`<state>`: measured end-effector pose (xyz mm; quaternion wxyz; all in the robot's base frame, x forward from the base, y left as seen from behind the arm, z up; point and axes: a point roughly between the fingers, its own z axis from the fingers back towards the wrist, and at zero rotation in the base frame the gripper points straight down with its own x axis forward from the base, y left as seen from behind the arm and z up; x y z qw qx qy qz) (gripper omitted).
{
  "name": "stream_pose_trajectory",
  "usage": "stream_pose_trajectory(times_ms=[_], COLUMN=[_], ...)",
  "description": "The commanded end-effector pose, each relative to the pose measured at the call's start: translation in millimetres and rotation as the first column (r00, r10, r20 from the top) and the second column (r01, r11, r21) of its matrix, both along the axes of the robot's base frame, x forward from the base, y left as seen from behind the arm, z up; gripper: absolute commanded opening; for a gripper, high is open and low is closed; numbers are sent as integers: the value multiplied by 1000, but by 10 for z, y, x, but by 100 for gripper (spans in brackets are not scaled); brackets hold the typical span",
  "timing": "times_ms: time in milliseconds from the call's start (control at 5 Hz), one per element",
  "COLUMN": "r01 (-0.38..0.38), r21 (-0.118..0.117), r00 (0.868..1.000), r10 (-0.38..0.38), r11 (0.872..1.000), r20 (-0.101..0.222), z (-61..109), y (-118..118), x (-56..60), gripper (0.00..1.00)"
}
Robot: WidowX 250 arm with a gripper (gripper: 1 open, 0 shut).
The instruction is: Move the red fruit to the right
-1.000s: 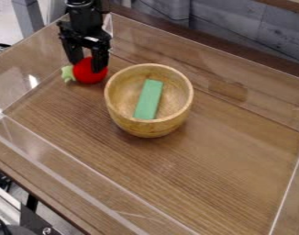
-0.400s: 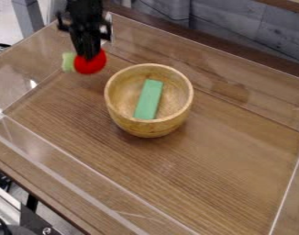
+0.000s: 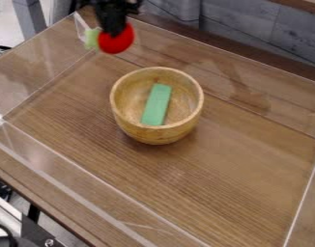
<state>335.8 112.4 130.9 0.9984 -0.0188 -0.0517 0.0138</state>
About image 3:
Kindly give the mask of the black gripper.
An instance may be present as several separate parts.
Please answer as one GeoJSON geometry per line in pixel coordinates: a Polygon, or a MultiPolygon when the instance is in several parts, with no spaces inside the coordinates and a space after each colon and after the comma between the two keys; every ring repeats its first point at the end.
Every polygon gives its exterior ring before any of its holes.
{"type": "Polygon", "coordinates": [[[126,14],[138,14],[143,0],[88,0],[102,31],[117,37],[126,25],[126,14]]]}

